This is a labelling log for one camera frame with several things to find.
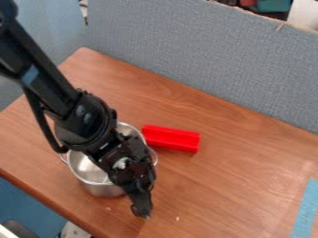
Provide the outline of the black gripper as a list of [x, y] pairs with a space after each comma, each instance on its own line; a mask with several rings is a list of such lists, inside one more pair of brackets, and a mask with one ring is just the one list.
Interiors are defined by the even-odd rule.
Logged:
[[152, 211], [151, 189], [156, 179], [150, 149], [138, 136], [112, 133], [106, 147], [89, 153], [94, 164], [107, 173], [132, 201], [132, 213], [148, 219]]

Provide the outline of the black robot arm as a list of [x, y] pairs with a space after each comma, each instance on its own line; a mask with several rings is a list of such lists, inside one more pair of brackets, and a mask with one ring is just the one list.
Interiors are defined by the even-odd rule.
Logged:
[[148, 218], [156, 174], [147, 142], [119, 132], [115, 109], [69, 84], [17, 14], [13, 0], [0, 0], [0, 74], [21, 87], [52, 150], [81, 152], [127, 193], [134, 215]]

